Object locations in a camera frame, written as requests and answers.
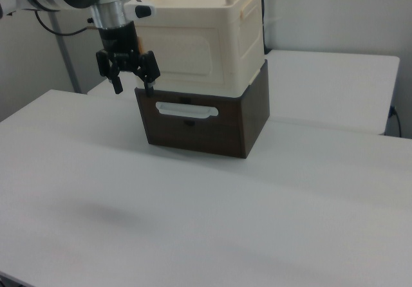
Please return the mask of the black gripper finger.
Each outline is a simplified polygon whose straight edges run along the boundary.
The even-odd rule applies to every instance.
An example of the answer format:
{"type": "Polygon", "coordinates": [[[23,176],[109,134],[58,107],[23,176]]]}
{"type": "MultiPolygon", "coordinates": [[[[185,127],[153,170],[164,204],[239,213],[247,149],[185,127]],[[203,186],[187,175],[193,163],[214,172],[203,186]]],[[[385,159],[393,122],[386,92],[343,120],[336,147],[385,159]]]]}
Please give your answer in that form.
{"type": "Polygon", "coordinates": [[[153,51],[142,54],[132,54],[132,73],[144,83],[147,97],[154,95],[155,80],[160,76],[160,70],[153,51]]]}
{"type": "Polygon", "coordinates": [[[123,92],[122,83],[118,76],[120,69],[117,63],[110,64],[109,55],[105,50],[96,52],[96,58],[100,75],[111,81],[116,94],[123,92]]]}

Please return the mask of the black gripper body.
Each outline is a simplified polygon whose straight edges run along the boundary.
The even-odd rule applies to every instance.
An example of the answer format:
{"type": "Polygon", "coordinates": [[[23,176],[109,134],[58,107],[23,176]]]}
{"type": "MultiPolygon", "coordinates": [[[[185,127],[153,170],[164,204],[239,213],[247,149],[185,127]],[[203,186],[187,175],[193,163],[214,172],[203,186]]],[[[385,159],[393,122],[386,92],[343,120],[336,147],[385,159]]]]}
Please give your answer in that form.
{"type": "Polygon", "coordinates": [[[116,62],[120,71],[132,72],[132,54],[140,54],[134,23],[119,28],[99,29],[98,32],[110,62],[116,62]]]}

